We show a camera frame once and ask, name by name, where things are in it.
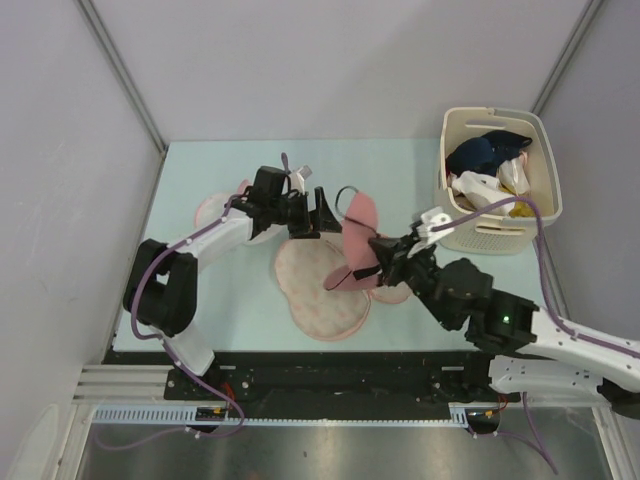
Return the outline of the floral orange bra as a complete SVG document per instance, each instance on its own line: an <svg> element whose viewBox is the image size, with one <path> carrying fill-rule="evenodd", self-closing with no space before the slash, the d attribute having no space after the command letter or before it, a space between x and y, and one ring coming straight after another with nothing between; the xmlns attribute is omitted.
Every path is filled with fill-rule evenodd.
<svg viewBox="0 0 640 480"><path fill-rule="evenodd" d="M346 291L349 269L340 239L287 240L275 257L274 272L293 322L319 341L353 335L365 323L374 301L394 305L410 296L404 283Z"/></svg>

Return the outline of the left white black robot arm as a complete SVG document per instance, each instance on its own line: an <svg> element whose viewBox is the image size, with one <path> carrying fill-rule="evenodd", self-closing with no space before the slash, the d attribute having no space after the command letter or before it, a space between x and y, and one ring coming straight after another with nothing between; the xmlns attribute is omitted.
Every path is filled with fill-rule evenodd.
<svg viewBox="0 0 640 480"><path fill-rule="evenodd" d="M203 339L198 312L200 274L240 245L266 241L287 230L292 239L318 239L341 226L323 188L305 188L311 170L262 166L253 181L223 198L218 216L176 242L147 239L137 249L123 296L133 335L156 339L175 365L188 371L197 398L214 397L220 374Z"/></svg>

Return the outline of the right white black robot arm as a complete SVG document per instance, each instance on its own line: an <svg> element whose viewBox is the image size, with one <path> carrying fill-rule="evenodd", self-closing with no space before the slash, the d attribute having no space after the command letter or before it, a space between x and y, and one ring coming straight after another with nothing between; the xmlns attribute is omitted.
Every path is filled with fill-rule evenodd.
<svg viewBox="0 0 640 480"><path fill-rule="evenodd" d="M550 306L499 290L491 275L462 258L439 266L436 247L414 235L368 241L385 286L405 283L448 331L463 331L479 350L529 355L601 378L597 394L621 416L639 417L639 344L558 316Z"/></svg>

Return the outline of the cream plastic laundry basket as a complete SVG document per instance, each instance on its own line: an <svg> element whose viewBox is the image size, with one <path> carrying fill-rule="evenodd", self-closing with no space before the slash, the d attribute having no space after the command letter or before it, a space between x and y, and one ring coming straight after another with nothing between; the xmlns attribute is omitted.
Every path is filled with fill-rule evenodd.
<svg viewBox="0 0 640 480"><path fill-rule="evenodd" d="M552 225L563 210L552 148L541 119L530 112L457 107L443 119L435 203L460 219L492 208L441 240L465 253L512 255L537 235L536 213Z"/></svg>

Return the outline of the white pink plastic bag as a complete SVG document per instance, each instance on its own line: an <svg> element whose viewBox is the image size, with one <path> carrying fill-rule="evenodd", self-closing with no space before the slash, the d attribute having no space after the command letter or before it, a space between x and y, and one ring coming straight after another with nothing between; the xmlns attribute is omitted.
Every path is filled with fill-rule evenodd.
<svg viewBox="0 0 640 480"><path fill-rule="evenodd" d="M522 151L517 157L503 162L497 170L497 178L501 184L513 188L517 195L528 194L531 190L525 167L528 154Z"/></svg>

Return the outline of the dark navy garment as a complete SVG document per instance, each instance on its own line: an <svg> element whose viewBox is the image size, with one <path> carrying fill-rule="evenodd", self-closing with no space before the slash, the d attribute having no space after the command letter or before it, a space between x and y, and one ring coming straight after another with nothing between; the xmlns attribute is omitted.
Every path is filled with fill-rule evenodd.
<svg viewBox="0 0 640 480"><path fill-rule="evenodd" d="M464 172L495 176L499 167L518 157L533 143L531 137L504 130L493 130L461 143L446 157L447 174Z"/></svg>

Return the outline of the yellow garment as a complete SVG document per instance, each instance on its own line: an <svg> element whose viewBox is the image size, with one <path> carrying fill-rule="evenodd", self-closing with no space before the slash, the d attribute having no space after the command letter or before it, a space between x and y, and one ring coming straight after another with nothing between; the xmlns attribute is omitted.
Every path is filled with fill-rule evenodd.
<svg viewBox="0 0 640 480"><path fill-rule="evenodd" d="M511 196L517 196L517 192L510 186L501 184L500 190ZM508 216L511 218L533 218L535 216L535 212L528 203L516 201L512 207L509 207Z"/></svg>

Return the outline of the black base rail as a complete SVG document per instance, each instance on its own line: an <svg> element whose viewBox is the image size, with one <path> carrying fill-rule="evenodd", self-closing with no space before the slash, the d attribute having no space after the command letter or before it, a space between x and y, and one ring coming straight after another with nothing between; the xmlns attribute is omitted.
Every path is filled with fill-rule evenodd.
<svg viewBox="0 0 640 480"><path fill-rule="evenodd" d="M244 413L373 413L403 418L450 403L519 402L491 388L492 356L480 352L219 352L204 381Z"/></svg>

